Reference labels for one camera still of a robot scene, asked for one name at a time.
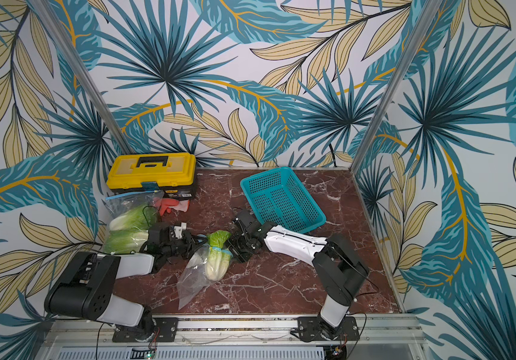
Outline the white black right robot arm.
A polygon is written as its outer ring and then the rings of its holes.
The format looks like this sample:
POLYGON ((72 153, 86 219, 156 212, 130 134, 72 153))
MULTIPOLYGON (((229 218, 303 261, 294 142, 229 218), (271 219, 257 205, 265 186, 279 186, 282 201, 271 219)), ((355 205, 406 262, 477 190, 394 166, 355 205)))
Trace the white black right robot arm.
POLYGON ((238 215, 233 223, 238 232, 226 244, 239 262, 267 250, 300 260, 316 271, 326 292, 324 305, 317 316, 300 317, 292 336, 304 343, 352 337, 348 331, 354 326, 348 324, 346 316, 369 269, 348 239, 340 234, 323 238, 292 232, 272 222, 260 223, 250 214, 238 215))

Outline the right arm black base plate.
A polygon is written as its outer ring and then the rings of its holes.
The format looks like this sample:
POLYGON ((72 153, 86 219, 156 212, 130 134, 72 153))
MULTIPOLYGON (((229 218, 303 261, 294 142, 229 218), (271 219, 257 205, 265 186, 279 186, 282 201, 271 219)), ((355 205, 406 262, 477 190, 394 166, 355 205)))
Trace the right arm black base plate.
POLYGON ((354 317, 346 317, 336 328, 320 316, 300 316, 296 328, 290 330, 291 336, 304 343, 312 341, 350 341, 360 339, 361 326, 354 317))

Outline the chinese cabbage front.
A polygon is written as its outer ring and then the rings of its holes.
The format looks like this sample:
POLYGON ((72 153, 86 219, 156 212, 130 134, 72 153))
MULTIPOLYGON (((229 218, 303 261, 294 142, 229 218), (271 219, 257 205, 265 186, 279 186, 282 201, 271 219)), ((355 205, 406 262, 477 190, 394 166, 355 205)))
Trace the chinese cabbage front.
POLYGON ((156 222, 157 210, 151 205, 143 204, 114 218, 109 224, 109 229, 112 231, 147 230, 156 222))

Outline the chinese cabbage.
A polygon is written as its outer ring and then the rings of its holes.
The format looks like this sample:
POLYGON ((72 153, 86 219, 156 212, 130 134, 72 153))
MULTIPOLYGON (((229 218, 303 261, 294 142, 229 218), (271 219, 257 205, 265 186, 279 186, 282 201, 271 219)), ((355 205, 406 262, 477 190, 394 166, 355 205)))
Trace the chinese cabbage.
POLYGON ((137 253, 147 240, 147 231, 136 229, 112 231, 103 245, 102 252, 107 254, 137 253))
POLYGON ((114 218, 109 224, 109 229, 112 231, 147 230, 156 222, 157 210, 151 205, 143 204, 114 218))
POLYGON ((210 281, 220 281, 229 268, 232 253, 225 247, 225 244, 231 235, 225 230, 218 230, 207 235, 209 249, 205 274, 210 281))

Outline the clear zipper bag blue seal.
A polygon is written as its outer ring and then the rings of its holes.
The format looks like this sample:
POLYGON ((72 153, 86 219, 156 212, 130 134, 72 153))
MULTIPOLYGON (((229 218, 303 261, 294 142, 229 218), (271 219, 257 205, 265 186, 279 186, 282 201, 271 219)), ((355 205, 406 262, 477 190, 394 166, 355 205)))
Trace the clear zipper bag blue seal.
POLYGON ((106 227, 107 237, 101 251, 114 255, 140 252, 148 240, 150 227, 160 218, 159 208, 154 204, 159 195, 154 191, 135 191, 108 196, 103 203, 112 220, 106 227))

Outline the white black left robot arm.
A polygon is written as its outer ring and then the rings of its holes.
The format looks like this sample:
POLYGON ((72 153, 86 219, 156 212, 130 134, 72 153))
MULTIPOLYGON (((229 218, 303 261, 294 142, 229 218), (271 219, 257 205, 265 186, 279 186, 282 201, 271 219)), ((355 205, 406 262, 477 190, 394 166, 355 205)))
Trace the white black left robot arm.
POLYGON ((152 338, 160 328, 146 306, 113 294, 118 279, 155 274, 171 257, 187 259, 207 242, 207 237, 156 223, 136 253, 111 255, 79 252, 69 262, 46 296, 50 314, 114 325, 137 341, 152 338))

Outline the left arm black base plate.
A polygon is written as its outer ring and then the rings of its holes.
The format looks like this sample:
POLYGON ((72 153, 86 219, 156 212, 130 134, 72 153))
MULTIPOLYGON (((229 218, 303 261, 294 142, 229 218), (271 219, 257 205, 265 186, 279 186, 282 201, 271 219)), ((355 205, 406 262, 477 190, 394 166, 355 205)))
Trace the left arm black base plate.
POLYGON ((178 318, 154 317, 143 319, 139 325, 128 327, 117 325, 112 341, 114 343, 172 343, 178 330, 178 318))

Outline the chinese cabbage back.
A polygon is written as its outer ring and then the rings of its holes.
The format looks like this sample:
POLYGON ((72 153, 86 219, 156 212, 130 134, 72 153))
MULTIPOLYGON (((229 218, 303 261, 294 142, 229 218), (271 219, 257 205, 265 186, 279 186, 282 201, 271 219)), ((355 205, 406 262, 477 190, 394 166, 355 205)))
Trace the chinese cabbage back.
POLYGON ((229 268, 232 253, 225 247, 225 244, 231 235, 225 230, 218 230, 207 235, 209 249, 205 274, 210 281, 220 281, 229 268))

